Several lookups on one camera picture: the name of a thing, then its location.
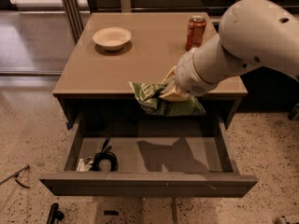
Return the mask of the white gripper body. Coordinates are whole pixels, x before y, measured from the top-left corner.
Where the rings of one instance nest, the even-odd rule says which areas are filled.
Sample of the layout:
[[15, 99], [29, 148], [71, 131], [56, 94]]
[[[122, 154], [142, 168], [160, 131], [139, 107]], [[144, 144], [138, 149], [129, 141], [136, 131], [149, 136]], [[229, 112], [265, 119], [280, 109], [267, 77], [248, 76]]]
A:
[[190, 49], [178, 61], [175, 84], [181, 93], [203, 96], [217, 88], [219, 82], [211, 80], [216, 72], [212, 65], [216, 62], [216, 49], [201, 47]]

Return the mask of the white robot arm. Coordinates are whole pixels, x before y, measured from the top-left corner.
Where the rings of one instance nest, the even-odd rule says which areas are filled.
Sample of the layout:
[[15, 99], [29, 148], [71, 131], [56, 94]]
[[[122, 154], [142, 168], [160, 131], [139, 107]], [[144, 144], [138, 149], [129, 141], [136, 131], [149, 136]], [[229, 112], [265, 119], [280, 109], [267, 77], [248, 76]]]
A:
[[224, 12], [216, 35], [181, 56], [160, 97], [200, 97], [223, 80], [260, 67], [299, 77], [299, 20], [271, 1], [241, 0]]

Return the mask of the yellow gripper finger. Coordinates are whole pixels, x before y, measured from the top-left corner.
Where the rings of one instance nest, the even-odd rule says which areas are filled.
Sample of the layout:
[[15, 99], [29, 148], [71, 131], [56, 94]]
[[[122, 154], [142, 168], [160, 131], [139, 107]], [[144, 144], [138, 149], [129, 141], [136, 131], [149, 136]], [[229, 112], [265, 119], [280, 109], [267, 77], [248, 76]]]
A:
[[167, 75], [165, 76], [164, 80], [162, 81], [163, 84], [169, 84], [175, 79], [175, 74], [176, 74], [177, 68], [173, 66]]
[[180, 102], [188, 100], [190, 95], [181, 91], [176, 85], [168, 84], [165, 89], [159, 93], [159, 97], [170, 102]]

